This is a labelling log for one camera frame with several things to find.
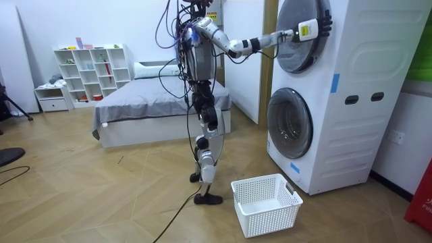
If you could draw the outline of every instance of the bed frame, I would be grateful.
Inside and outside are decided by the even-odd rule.
[[[225,133],[230,133],[231,111],[222,114]],[[104,148],[188,137],[185,115],[109,122],[106,128],[100,126],[97,131]],[[196,114],[189,115],[189,131],[193,140],[203,134]]]

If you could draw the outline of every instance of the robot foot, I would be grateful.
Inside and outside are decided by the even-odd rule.
[[[192,175],[190,175],[190,177],[189,177],[189,182],[190,183],[195,183],[195,182],[197,182],[197,181],[199,181],[200,180],[200,175],[198,175],[198,174],[196,174],[196,173],[193,173]]]
[[[196,205],[220,205],[223,203],[223,198],[209,193],[205,194],[205,196],[197,194],[194,197],[194,203]]]

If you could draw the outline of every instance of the yellow label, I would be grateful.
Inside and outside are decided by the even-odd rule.
[[[217,20],[217,12],[208,12],[207,17],[211,18],[212,21],[216,21]]]
[[[302,26],[302,36],[306,36],[309,34],[308,26]]]

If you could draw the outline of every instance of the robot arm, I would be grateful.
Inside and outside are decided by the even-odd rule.
[[[199,36],[209,39],[230,57],[239,58],[286,41],[303,42],[319,36],[329,36],[332,24],[330,19],[331,16],[326,16],[322,20],[308,20],[299,23],[292,30],[280,30],[247,40],[229,40],[209,17],[198,19],[193,23],[192,28]]]

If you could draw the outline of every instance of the plastic basket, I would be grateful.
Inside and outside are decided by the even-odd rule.
[[[235,181],[231,187],[244,237],[294,226],[303,200],[281,174]]]

